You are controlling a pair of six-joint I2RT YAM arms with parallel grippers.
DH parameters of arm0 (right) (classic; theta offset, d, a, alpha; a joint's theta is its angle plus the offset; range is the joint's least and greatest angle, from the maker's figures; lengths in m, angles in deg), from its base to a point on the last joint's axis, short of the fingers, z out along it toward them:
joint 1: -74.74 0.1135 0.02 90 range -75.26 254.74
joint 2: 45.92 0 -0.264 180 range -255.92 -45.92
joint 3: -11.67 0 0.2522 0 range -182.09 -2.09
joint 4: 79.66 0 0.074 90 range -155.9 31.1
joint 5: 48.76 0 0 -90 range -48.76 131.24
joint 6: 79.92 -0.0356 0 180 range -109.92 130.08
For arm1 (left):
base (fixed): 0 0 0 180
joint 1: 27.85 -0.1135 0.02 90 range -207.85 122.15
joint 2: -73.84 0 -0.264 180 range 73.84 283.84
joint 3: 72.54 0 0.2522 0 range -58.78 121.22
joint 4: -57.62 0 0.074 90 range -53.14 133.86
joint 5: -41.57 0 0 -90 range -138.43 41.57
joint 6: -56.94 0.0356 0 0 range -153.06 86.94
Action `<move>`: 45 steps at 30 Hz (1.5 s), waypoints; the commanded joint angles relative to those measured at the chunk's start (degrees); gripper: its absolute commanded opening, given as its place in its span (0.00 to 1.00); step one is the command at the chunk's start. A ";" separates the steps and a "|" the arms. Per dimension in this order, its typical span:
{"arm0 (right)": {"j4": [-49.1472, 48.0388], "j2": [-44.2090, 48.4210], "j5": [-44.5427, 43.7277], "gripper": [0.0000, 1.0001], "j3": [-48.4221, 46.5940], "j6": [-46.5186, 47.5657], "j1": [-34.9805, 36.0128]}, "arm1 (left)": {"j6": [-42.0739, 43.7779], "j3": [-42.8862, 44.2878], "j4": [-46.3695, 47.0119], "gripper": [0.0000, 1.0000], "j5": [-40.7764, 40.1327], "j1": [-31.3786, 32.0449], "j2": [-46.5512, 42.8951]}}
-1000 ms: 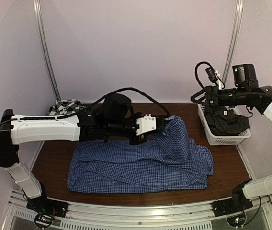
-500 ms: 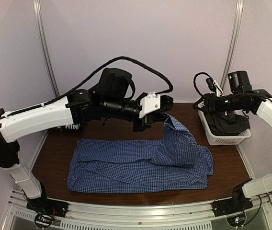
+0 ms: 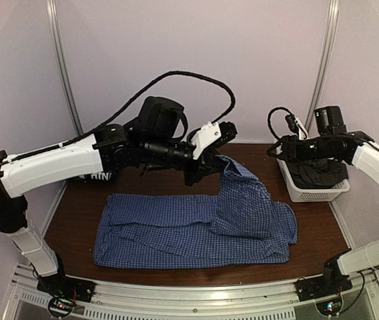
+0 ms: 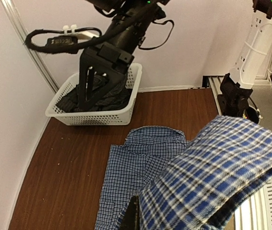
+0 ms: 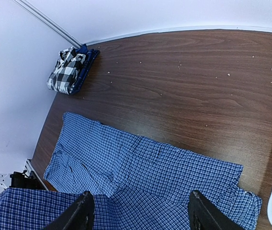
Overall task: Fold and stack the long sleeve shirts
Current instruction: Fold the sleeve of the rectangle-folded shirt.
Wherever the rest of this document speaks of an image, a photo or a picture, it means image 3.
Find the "white plastic laundry basket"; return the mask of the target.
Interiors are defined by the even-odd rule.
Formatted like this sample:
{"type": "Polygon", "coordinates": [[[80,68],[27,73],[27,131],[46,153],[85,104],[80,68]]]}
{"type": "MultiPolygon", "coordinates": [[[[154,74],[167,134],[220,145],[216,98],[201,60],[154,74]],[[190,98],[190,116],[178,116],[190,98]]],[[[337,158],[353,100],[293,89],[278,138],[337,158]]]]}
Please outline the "white plastic laundry basket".
{"type": "Polygon", "coordinates": [[[331,189],[301,189],[294,183],[286,163],[280,159],[277,160],[277,163],[290,199],[295,203],[331,202],[337,196],[350,190],[350,184],[347,179],[334,185],[331,189]]]}

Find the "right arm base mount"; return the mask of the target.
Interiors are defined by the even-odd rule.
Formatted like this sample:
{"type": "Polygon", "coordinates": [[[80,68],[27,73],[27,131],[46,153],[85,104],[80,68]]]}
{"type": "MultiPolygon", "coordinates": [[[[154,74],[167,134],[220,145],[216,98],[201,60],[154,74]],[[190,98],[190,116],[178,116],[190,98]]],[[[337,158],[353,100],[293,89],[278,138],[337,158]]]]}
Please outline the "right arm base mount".
{"type": "Polygon", "coordinates": [[[343,291],[353,288],[352,282],[348,277],[335,283],[329,283],[322,275],[309,279],[300,277],[294,285],[299,302],[338,295],[343,291]]]}

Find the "blue checked long sleeve shirt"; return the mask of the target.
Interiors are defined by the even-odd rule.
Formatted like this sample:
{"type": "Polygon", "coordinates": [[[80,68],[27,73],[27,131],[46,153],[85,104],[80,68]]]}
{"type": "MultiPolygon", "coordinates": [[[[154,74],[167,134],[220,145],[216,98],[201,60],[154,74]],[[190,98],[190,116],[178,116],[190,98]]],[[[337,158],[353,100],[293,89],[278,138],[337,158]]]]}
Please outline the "blue checked long sleeve shirt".
{"type": "Polygon", "coordinates": [[[110,195],[94,263],[119,269],[286,263],[298,240],[294,212],[242,164],[224,162],[217,195],[110,195]]]}

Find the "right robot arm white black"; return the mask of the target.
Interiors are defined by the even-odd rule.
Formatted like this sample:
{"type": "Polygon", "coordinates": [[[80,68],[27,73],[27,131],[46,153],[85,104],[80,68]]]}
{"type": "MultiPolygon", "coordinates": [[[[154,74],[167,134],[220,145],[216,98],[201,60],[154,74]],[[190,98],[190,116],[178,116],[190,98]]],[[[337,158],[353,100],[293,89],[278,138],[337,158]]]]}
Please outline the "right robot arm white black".
{"type": "MultiPolygon", "coordinates": [[[[289,109],[286,122],[290,135],[272,135],[275,143],[267,151],[270,157],[287,163],[331,159],[345,163],[365,176],[373,184],[371,190],[379,191],[379,144],[363,131],[348,131],[338,106],[326,106],[314,111],[318,136],[310,137],[307,129],[289,109]]],[[[341,253],[324,265],[318,288],[332,294],[350,275],[379,267],[379,239],[341,253]]]]}

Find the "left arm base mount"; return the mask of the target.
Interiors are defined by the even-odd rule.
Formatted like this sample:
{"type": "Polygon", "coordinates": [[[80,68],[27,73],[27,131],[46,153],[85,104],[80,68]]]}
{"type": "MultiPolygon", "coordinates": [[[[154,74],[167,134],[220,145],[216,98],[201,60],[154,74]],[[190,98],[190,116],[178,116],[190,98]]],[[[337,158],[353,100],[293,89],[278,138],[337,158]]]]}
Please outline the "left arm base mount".
{"type": "Polygon", "coordinates": [[[37,289],[52,297],[65,298],[74,301],[91,302],[95,283],[89,280],[55,274],[48,277],[38,277],[37,289]]]}

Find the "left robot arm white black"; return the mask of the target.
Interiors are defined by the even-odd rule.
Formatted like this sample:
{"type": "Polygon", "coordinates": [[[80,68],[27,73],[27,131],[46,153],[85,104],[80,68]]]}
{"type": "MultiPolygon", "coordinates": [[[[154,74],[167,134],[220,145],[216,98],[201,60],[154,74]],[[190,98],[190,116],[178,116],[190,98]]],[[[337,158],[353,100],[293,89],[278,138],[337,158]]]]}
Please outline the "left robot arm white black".
{"type": "Polygon", "coordinates": [[[186,124],[182,105],[164,97],[148,97],[137,117],[124,125],[101,125],[84,137],[26,154],[0,151],[0,232],[30,261],[46,290],[65,296],[72,282],[60,256],[29,221],[26,192],[126,167],[177,169],[183,172],[187,186],[222,171],[225,165],[216,150],[236,136],[235,125],[212,121],[193,133],[176,136],[177,126],[186,124]]]}

